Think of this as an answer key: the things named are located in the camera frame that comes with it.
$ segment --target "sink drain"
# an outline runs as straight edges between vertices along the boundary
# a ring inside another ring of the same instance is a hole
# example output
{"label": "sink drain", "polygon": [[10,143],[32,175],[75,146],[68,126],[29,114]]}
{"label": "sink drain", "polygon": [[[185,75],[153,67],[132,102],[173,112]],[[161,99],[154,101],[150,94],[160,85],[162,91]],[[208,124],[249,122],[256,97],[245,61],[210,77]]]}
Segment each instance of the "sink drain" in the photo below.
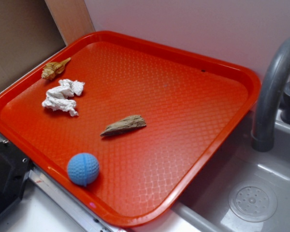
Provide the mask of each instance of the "sink drain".
{"label": "sink drain", "polygon": [[244,181],[229,194],[230,209],[241,219],[260,222],[276,211],[277,198],[272,189],[256,181]]}

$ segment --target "white tissue paper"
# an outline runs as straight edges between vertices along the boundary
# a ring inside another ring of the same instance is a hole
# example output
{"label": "white tissue paper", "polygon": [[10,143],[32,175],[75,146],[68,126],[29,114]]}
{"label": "white tissue paper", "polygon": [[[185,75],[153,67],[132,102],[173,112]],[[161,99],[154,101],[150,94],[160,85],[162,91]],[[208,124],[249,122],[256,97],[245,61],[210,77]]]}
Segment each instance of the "white tissue paper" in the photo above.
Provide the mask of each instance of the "white tissue paper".
{"label": "white tissue paper", "polygon": [[76,101],[67,98],[74,97],[74,94],[80,96],[85,83],[64,79],[59,80],[59,84],[60,86],[54,87],[46,92],[46,99],[42,102],[42,106],[50,108],[53,111],[69,111],[71,116],[78,116],[78,112],[75,110]]}

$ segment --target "piece of driftwood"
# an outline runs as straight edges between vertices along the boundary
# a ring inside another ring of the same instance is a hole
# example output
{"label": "piece of driftwood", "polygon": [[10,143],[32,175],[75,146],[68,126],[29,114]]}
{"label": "piece of driftwood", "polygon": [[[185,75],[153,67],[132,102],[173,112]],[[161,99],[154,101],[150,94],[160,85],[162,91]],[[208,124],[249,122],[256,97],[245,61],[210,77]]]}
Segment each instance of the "piece of driftwood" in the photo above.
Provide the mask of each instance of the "piece of driftwood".
{"label": "piece of driftwood", "polygon": [[146,123],[140,115],[131,115],[106,127],[100,136],[112,136],[127,133],[145,127]]}

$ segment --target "faucet spout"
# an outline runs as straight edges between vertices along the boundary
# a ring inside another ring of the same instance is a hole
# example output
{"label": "faucet spout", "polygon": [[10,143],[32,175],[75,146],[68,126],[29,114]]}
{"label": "faucet spout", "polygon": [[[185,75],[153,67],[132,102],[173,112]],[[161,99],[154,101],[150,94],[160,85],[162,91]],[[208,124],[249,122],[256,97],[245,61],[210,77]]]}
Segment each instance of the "faucet spout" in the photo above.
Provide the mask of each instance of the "faucet spout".
{"label": "faucet spout", "polygon": [[279,47],[267,69],[251,131],[252,147],[266,152],[274,146],[274,127],[281,96],[290,76],[290,38]]}

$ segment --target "brown spiral seashell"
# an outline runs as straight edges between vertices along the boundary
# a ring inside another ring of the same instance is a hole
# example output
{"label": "brown spiral seashell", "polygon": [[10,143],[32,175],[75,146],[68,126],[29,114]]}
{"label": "brown spiral seashell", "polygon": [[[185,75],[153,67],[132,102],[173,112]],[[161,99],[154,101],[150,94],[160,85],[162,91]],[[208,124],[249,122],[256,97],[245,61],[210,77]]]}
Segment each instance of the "brown spiral seashell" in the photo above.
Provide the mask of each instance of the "brown spiral seashell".
{"label": "brown spiral seashell", "polygon": [[65,65],[71,60],[67,58],[62,62],[50,62],[45,65],[42,71],[42,78],[46,80],[53,80],[56,75],[62,73],[65,69]]}

